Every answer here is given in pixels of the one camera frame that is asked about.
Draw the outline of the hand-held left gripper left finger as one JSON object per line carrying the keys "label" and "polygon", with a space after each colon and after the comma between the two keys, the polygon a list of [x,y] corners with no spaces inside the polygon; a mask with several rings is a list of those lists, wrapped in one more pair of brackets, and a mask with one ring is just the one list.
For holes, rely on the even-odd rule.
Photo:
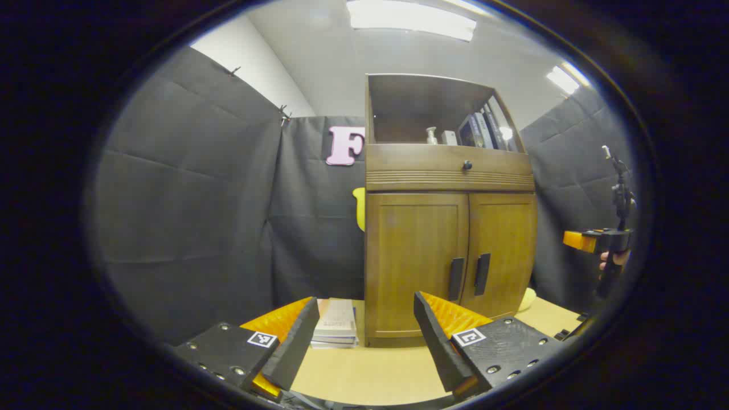
{"label": "hand-held left gripper left finger", "polygon": [[173,350],[203,373],[279,401],[297,376],[318,320],[317,298],[306,297],[242,325],[219,322]]}

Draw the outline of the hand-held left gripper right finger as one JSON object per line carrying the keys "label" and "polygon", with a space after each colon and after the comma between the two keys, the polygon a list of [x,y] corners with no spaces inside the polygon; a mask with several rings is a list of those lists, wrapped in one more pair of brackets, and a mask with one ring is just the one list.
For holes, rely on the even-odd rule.
{"label": "hand-held left gripper right finger", "polygon": [[513,316],[490,319],[416,291],[413,314],[446,392],[468,399],[534,371],[558,352],[549,337]]}

